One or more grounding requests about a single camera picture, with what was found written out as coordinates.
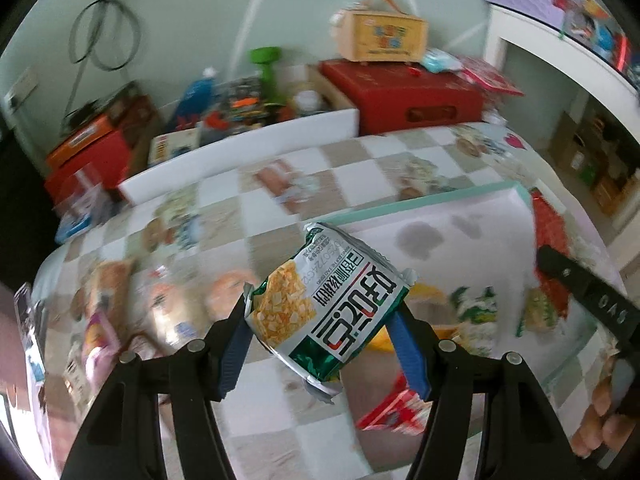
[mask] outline blue gripper pad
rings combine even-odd
[[[226,394],[236,387],[240,370],[249,351],[249,345],[254,332],[246,321],[241,319],[234,331],[225,352],[220,359],[220,376],[218,378],[218,390],[224,399]]]
[[[409,387],[425,400],[431,392],[427,378],[427,363],[399,312],[394,312],[388,318],[386,330],[389,332]]]

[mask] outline light green wall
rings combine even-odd
[[[539,57],[510,44],[504,74],[524,93],[508,96],[502,108],[509,127],[536,150],[548,148],[563,111],[569,111],[578,84]]]
[[[73,20],[93,0],[40,0],[0,57],[0,95],[28,66],[38,75],[38,89],[9,117],[18,138],[34,163],[42,161],[58,142],[58,129],[76,67],[68,61],[67,43]],[[250,0],[123,0],[143,27],[140,52],[127,73],[100,72],[89,66],[78,92],[76,107],[138,79],[161,107],[180,97],[205,66],[225,76]],[[252,73],[246,51],[270,44],[284,48],[283,62],[295,64],[335,56],[328,20],[345,4],[357,0],[262,0],[248,31],[236,75]],[[398,0],[409,10],[411,0]],[[482,0],[413,0],[418,13],[430,22],[429,44],[445,46],[475,27],[475,34],[454,42],[452,52],[480,55],[488,16]],[[126,50],[130,34],[119,35]],[[103,57],[114,52],[107,42]]]

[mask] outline tablecloth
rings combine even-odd
[[[469,154],[460,139],[491,140],[482,156]],[[600,250],[596,270],[619,286],[620,277],[608,261],[604,245],[579,204],[566,193],[554,172],[519,136],[483,123],[418,128],[386,136],[359,137],[279,157],[302,174],[316,177],[318,192],[290,213],[255,177],[268,161],[207,178],[181,190],[126,210],[105,225],[75,238],[61,251],[56,269],[46,343],[46,399],[53,454],[62,470],[79,427],[62,379],[75,330],[69,315],[79,284],[97,260],[133,257],[138,272],[131,279],[129,303],[139,305],[144,269],[154,254],[145,246],[143,230],[167,203],[181,202],[200,222],[198,243],[181,254],[197,266],[203,282],[231,269],[251,269],[262,279],[303,243],[302,226],[335,212],[369,208],[398,200],[403,184],[399,168],[408,154],[428,160],[446,181],[443,191],[516,179],[526,186],[542,180],[568,209],[568,223]],[[596,332],[585,348],[568,359],[545,385],[567,434],[572,434],[588,405],[610,342]],[[295,375],[254,340],[238,386],[214,406],[226,450],[238,478],[339,480],[372,474],[354,437],[344,394],[335,406],[314,400]],[[165,439],[170,478],[181,478],[175,443]],[[477,453],[478,439],[467,453]],[[461,478],[472,478],[474,466],[463,466]],[[404,478],[407,469],[377,473],[375,478]]]

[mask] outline bolt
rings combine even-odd
[[[438,348],[443,352],[455,352],[458,345],[456,345],[451,339],[443,339],[438,343]]]
[[[136,358],[138,354],[132,352],[131,350],[125,350],[122,354],[120,354],[120,362],[124,365],[129,364]]]
[[[193,341],[189,341],[187,344],[187,350],[189,352],[197,353],[203,350],[205,347],[204,341],[202,339],[194,339]]]
[[[507,354],[507,361],[512,365],[519,365],[522,362],[522,356],[517,352],[509,352]]]

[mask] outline green toy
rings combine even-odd
[[[279,46],[263,46],[260,48],[254,48],[249,55],[251,62],[258,65],[261,69],[260,82],[262,84],[262,92],[265,101],[279,101],[273,63],[280,59],[282,50]]]

